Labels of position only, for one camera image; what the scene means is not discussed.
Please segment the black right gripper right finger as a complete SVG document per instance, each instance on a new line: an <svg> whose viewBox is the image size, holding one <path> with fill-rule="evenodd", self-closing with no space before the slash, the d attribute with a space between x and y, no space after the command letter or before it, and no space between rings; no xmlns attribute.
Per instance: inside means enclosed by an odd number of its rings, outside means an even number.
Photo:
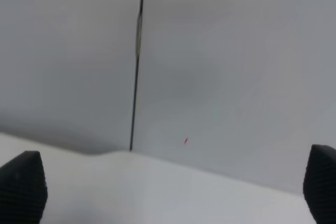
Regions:
<svg viewBox="0 0 336 224"><path fill-rule="evenodd" d="M303 195L316 223L335 224L335 149L313 144L309 153Z"/></svg>

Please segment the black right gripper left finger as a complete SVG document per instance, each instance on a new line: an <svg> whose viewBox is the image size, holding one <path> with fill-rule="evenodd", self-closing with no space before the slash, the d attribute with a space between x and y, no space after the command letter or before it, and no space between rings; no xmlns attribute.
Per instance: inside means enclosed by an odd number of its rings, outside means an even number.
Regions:
<svg viewBox="0 0 336 224"><path fill-rule="evenodd" d="M39 224L47 199L39 151L24 151L1 166L1 223Z"/></svg>

